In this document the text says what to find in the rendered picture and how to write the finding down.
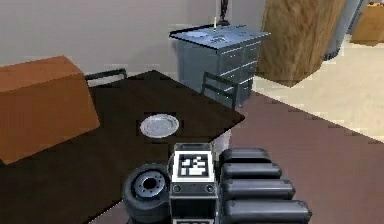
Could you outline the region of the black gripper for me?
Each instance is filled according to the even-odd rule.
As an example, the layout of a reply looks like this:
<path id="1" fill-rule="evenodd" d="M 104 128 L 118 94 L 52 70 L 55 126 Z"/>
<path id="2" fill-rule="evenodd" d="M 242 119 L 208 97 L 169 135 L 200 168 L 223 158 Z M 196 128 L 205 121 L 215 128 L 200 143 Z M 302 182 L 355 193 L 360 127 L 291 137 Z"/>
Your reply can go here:
<path id="1" fill-rule="evenodd" d="M 146 164 L 130 173 L 122 191 L 126 224 L 170 224 L 169 184 L 163 164 Z"/>

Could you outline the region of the dark brown dining table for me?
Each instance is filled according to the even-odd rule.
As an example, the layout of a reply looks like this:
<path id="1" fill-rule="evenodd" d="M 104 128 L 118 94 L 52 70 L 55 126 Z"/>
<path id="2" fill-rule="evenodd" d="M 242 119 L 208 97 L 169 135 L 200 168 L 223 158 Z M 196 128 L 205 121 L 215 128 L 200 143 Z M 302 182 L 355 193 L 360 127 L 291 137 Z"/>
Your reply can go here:
<path id="1" fill-rule="evenodd" d="M 152 70 L 90 90 L 97 129 L 0 166 L 0 224 L 88 224 L 119 203 L 125 178 L 146 163 L 167 163 L 177 143 L 209 143 L 243 115 Z M 141 122 L 156 114 L 178 130 L 150 138 Z"/>

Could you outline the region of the black dining chair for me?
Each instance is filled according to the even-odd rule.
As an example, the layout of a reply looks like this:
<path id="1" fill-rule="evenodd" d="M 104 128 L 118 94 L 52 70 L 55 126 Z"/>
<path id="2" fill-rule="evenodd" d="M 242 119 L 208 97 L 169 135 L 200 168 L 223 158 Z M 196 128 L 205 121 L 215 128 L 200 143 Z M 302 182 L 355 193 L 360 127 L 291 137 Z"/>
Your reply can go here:
<path id="1" fill-rule="evenodd" d="M 207 82 L 208 79 L 214 80 L 217 84 L 216 85 L 209 84 Z M 226 85 L 228 88 L 227 89 L 221 89 L 218 85 L 219 83 Z M 231 109 L 235 110 L 237 94 L 238 94 L 238 85 L 239 84 L 237 84 L 233 81 L 230 81 L 228 79 L 222 78 L 220 76 L 217 76 L 217 75 L 214 75 L 212 73 L 205 71 L 204 75 L 203 75 L 203 81 L 202 81 L 200 93 L 202 95 L 204 95 L 206 90 L 209 89 L 210 91 L 213 91 L 218 95 L 221 94 L 227 98 L 230 98 L 231 99 Z"/>
<path id="2" fill-rule="evenodd" d="M 124 68 L 119 68 L 94 74 L 88 74 L 85 76 L 85 80 L 89 87 L 94 87 L 104 84 L 110 84 L 125 79 L 127 77 L 128 75 L 126 70 Z"/>

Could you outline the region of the silver round plate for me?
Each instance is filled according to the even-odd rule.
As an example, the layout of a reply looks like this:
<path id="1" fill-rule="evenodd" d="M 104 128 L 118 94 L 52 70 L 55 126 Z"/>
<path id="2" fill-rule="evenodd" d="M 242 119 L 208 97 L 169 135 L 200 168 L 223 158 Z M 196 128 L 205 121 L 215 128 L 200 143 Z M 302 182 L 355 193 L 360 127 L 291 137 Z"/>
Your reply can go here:
<path id="1" fill-rule="evenodd" d="M 145 118 L 140 124 L 140 131 L 150 138 L 165 138 L 174 134 L 179 128 L 179 120 L 168 114 L 156 114 Z"/>

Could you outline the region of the orange brown box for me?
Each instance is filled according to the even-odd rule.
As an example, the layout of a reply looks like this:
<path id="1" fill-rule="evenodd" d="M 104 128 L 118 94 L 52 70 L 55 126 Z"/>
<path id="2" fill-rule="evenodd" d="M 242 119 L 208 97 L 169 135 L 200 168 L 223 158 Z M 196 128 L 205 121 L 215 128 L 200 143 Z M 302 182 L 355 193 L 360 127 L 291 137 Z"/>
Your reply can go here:
<path id="1" fill-rule="evenodd" d="M 0 67 L 3 163 L 14 163 L 99 125 L 85 76 L 67 57 Z"/>

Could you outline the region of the blue grey drawer chest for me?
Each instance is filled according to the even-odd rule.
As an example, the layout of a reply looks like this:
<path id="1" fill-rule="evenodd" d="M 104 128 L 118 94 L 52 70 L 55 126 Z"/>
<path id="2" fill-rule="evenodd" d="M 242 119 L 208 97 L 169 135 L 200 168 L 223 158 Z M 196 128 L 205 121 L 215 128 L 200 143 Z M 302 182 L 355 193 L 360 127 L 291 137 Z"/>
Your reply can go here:
<path id="1" fill-rule="evenodd" d="M 249 99 L 256 72 L 259 50 L 268 32 L 248 29 L 245 25 L 204 25 L 171 31 L 176 40 L 179 82 L 200 92 L 204 72 L 233 81 L 238 85 L 236 107 Z M 205 95 L 231 107 L 231 99 L 209 89 Z"/>

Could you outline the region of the black slim statuette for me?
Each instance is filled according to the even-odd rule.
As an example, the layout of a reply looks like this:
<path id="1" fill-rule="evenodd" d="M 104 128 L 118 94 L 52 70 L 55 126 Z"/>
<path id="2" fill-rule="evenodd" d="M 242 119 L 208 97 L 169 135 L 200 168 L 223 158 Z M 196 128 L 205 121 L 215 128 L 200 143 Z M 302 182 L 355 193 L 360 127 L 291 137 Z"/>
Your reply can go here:
<path id="1" fill-rule="evenodd" d="M 229 0 L 220 0 L 220 15 L 219 15 L 219 21 L 217 22 L 217 24 L 220 26 L 230 25 L 229 21 L 226 19 L 228 4 L 229 4 Z"/>

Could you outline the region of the brown wooden cabinet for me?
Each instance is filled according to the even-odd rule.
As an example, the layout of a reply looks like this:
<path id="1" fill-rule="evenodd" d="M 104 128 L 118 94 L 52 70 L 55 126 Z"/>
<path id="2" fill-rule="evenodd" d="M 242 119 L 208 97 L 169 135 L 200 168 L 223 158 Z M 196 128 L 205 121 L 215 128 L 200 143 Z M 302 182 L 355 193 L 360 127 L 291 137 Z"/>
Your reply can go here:
<path id="1" fill-rule="evenodd" d="M 384 42 L 384 5 L 368 4 L 352 33 L 351 43 L 375 46 Z"/>

